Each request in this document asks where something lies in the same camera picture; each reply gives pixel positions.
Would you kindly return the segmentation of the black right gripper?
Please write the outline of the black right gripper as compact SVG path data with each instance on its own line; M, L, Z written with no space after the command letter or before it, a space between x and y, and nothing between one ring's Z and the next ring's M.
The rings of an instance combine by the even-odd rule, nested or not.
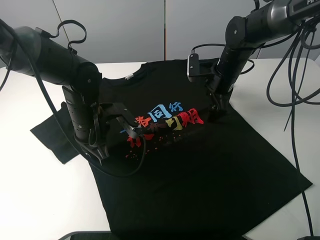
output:
M214 92L214 90L206 84L207 94L211 101L211 106L209 107L209 117L210 118L222 118L227 115L229 111L229 101L230 92L220 94Z

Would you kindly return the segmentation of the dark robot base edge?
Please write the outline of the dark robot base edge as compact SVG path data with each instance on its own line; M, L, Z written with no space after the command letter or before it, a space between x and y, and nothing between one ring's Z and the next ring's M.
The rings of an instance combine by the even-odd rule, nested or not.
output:
M111 234L111 231L74 231L58 240L107 240Z

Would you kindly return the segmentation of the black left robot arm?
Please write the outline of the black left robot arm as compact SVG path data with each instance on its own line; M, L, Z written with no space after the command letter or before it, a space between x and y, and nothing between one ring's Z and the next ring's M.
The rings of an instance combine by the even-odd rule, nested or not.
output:
M12 28L5 22L0 24L0 58L9 72L35 78L49 106L53 102L44 83L62 87L60 110L31 130L38 140L63 163L80 154L95 167L105 166L111 131L130 131L135 123L122 102L104 98L97 66L43 29Z

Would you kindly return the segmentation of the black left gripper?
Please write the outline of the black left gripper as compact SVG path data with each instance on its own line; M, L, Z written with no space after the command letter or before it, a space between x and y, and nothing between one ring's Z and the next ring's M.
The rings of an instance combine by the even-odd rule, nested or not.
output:
M123 117L130 125L130 111L120 102L73 105L74 139L85 153L101 164L109 157L107 134L111 121Z

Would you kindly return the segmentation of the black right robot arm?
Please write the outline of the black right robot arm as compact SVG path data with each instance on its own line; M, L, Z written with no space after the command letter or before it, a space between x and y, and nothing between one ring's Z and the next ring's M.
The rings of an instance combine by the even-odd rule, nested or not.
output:
M246 17L233 17L225 31L226 44L220 58L203 65L208 75L206 86L212 102L211 116L219 118L227 114L236 80L243 74L251 55L257 49L269 47L269 41L294 38L285 53L290 58L295 50L300 58L304 49L319 49L319 45L307 43L319 22L318 0L269 0L267 5Z

